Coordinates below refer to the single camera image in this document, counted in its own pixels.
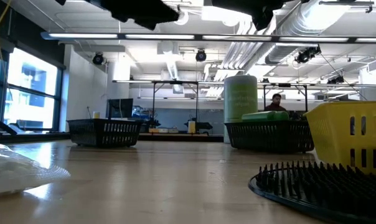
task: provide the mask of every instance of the white plastic bag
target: white plastic bag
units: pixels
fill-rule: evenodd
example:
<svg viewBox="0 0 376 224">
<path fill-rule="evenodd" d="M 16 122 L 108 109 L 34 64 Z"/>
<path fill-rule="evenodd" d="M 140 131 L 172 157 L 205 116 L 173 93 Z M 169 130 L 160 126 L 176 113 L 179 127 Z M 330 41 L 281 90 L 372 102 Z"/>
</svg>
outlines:
<svg viewBox="0 0 376 224">
<path fill-rule="evenodd" d="M 0 144 L 0 194 L 11 194 L 70 177 L 68 171 L 45 168 Z"/>
</svg>

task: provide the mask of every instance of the wooden table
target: wooden table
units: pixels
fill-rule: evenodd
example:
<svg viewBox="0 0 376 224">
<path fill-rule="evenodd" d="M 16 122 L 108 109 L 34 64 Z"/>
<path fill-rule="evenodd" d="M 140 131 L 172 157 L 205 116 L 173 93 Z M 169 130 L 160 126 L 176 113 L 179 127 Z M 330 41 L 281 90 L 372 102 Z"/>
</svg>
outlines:
<svg viewBox="0 0 376 224">
<path fill-rule="evenodd" d="M 139 141 L 126 149 L 77 147 L 70 141 L 16 144 L 15 151 L 72 177 L 0 197 L 0 223 L 321 223 L 255 195 L 260 166 L 313 160 L 270 155 L 223 143 Z"/>
</svg>

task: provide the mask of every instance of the security camera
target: security camera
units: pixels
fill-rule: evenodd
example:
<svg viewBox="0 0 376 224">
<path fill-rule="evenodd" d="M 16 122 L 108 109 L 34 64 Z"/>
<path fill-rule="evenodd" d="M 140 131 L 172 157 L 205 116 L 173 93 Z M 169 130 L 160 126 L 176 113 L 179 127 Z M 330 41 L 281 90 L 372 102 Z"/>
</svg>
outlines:
<svg viewBox="0 0 376 224">
<path fill-rule="evenodd" d="M 93 57 L 93 63 L 94 65 L 104 65 L 106 63 L 106 58 L 103 57 L 103 52 L 95 53 L 95 56 Z"/>
<path fill-rule="evenodd" d="M 198 50 L 198 52 L 196 53 L 196 57 L 195 57 L 196 61 L 197 62 L 204 62 L 206 61 L 206 53 L 205 53 L 205 50 Z"/>
</svg>

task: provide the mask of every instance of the fluorescent light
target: fluorescent light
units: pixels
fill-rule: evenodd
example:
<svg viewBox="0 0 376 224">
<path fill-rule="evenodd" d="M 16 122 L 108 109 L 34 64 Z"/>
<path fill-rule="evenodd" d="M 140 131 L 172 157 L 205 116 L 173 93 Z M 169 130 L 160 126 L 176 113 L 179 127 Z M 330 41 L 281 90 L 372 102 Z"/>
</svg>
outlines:
<svg viewBox="0 0 376 224">
<path fill-rule="evenodd" d="M 174 39 L 193 40 L 194 35 L 174 35 L 174 34 L 126 34 L 126 39 Z"/>
<path fill-rule="evenodd" d="M 200 85 L 224 85 L 224 82 L 198 82 Z"/>
<path fill-rule="evenodd" d="M 376 42 L 376 38 L 358 38 L 356 42 Z"/>
<path fill-rule="evenodd" d="M 204 40 L 270 41 L 271 37 L 255 35 L 203 35 Z"/>
<path fill-rule="evenodd" d="M 137 99 L 143 99 L 143 100 L 153 100 L 153 97 L 137 97 Z M 164 97 L 155 97 L 155 100 L 163 100 Z"/>
<path fill-rule="evenodd" d="M 68 39 L 117 39 L 117 34 L 49 34 L 53 38 Z"/>
<path fill-rule="evenodd" d="M 277 47 L 318 47 L 318 44 L 303 44 L 303 43 L 276 43 Z"/>
<path fill-rule="evenodd" d="M 153 100 L 153 97 L 137 97 L 137 99 Z M 196 100 L 196 98 L 186 97 L 155 97 L 155 100 Z M 224 100 L 223 98 L 198 98 L 198 100 Z"/>
<path fill-rule="evenodd" d="M 280 41 L 292 42 L 347 42 L 344 37 L 280 37 Z"/>
<path fill-rule="evenodd" d="M 152 81 L 143 80 L 113 80 L 116 83 L 152 83 Z"/>
<path fill-rule="evenodd" d="M 196 100 L 196 98 L 187 97 L 167 97 L 168 100 Z"/>
</svg>

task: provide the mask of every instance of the wall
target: wall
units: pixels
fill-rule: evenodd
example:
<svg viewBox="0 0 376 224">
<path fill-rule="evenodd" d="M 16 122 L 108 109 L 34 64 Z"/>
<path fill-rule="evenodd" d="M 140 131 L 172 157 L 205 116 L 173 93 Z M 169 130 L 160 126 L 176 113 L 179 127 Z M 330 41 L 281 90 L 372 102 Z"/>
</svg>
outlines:
<svg viewBox="0 0 376 224">
<path fill-rule="evenodd" d="M 67 120 L 87 119 L 93 111 L 105 117 L 108 75 L 77 54 L 71 45 L 65 48 L 60 131 L 68 131 Z"/>
</svg>

